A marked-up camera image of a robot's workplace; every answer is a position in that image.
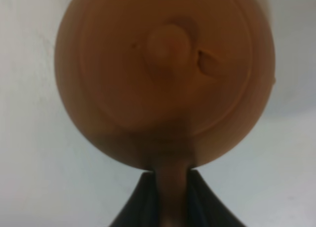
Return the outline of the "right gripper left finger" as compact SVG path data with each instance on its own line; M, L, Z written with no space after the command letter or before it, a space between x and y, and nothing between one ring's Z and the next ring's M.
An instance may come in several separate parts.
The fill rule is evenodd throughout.
M112 227L166 226L166 196L158 186L156 172L144 172Z

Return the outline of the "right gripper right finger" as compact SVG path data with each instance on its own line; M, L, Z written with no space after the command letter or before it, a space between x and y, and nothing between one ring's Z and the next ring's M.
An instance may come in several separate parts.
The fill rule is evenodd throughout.
M197 170L190 170L187 179L188 226L244 227L213 193Z

